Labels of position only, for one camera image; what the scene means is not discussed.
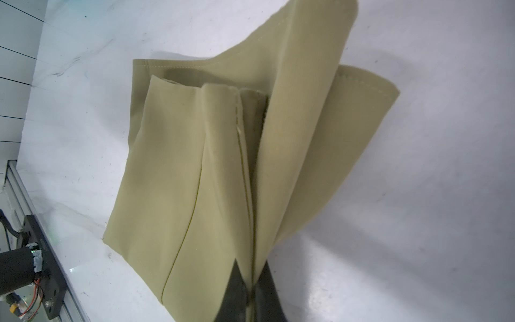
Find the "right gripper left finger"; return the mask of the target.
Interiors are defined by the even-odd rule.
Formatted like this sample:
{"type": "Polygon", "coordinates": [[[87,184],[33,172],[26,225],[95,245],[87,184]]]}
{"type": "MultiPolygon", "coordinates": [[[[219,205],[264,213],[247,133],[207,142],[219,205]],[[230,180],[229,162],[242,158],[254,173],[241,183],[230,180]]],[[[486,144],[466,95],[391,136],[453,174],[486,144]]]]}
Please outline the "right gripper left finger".
{"type": "Polygon", "coordinates": [[[214,322],[246,322],[248,290],[235,261],[214,322]]]}

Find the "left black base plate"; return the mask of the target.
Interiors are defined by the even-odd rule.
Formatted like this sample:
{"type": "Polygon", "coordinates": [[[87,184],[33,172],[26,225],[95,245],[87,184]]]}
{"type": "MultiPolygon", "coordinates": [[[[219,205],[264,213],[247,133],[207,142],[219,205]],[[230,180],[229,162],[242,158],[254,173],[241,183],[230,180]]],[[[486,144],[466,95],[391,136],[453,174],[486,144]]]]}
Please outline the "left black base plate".
{"type": "Polygon", "coordinates": [[[51,248],[50,240],[46,237],[35,215],[25,216],[16,246],[17,248],[28,247],[42,251],[43,267],[41,275],[38,277],[41,279],[43,290],[42,306],[49,320],[59,318],[68,285],[51,248]]]}

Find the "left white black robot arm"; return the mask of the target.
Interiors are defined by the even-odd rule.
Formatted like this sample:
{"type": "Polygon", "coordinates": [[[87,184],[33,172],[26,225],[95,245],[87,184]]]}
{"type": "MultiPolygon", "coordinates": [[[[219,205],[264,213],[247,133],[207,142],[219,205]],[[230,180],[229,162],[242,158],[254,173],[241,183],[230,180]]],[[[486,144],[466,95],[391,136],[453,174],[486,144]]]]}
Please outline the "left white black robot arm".
{"type": "Polygon", "coordinates": [[[1,295],[25,287],[41,275],[42,251],[28,247],[1,253],[1,295]]]}

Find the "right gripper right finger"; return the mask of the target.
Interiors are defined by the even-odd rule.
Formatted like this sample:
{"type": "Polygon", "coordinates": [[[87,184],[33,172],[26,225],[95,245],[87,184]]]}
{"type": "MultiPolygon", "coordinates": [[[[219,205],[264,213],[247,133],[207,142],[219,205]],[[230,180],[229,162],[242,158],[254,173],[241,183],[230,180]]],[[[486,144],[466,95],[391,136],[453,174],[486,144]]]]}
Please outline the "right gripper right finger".
{"type": "Polygon", "coordinates": [[[268,262],[254,288],[255,322],[287,322],[268,262]]]}

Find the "aluminium mounting rail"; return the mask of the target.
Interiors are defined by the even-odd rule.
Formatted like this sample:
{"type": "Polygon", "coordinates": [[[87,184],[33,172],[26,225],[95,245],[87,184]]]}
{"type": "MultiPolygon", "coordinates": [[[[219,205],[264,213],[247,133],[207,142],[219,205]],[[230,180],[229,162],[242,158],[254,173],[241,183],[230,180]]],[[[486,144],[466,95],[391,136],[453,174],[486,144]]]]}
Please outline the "aluminium mounting rail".
{"type": "Polygon", "coordinates": [[[1,295],[21,321],[43,312],[49,320],[89,321],[59,263],[50,238],[16,169],[8,160],[3,188],[13,207],[12,218],[1,212],[1,233],[8,249],[1,253],[1,295]]]}

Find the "olive green skirt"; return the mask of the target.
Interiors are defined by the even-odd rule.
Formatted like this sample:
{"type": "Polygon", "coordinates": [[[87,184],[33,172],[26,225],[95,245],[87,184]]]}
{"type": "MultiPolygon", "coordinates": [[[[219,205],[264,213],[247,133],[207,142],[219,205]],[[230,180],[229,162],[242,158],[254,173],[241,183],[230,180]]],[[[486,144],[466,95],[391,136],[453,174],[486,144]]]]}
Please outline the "olive green skirt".
{"type": "Polygon", "coordinates": [[[175,321],[214,321],[236,261],[254,321],[268,256],[330,201],[399,95],[342,65],[356,1],[289,1],[206,60],[136,59],[103,236],[175,321]]]}

